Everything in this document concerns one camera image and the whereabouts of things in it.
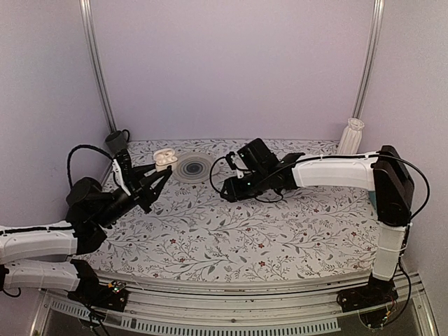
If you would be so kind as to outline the white earbuds charging case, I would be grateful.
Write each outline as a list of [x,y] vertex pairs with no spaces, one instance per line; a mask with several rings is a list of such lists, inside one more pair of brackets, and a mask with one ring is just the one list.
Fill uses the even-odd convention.
[[171,167],[172,170],[175,170],[178,163],[176,152],[172,148],[163,148],[155,151],[153,154],[153,160],[157,172],[161,172],[168,167]]

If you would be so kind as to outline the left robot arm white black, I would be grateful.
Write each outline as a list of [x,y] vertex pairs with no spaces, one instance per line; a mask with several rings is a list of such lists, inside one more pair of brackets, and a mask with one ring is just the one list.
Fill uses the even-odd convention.
[[117,163],[120,186],[105,192],[94,178],[77,181],[66,201],[66,218],[58,223],[1,227],[1,290],[43,288],[67,292],[86,307],[123,312],[129,292],[125,283],[104,285],[81,255],[93,253],[106,240],[105,231],[141,207],[146,213],[158,199],[173,167],[133,167]]

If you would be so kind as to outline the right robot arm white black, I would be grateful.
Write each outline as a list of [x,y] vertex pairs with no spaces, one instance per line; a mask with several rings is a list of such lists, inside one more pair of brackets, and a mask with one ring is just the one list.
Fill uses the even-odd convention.
[[379,240],[372,271],[365,285],[341,290],[337,303],[343,312],[352,312],[398,299],[393,278],[407,247],[414,181],[394,147],[364,154],[289,153],[278,158],[262,139],[254,139],[225,160],[236,173],[219,191],[229,202],[309,187],[355,188],[373,194]]

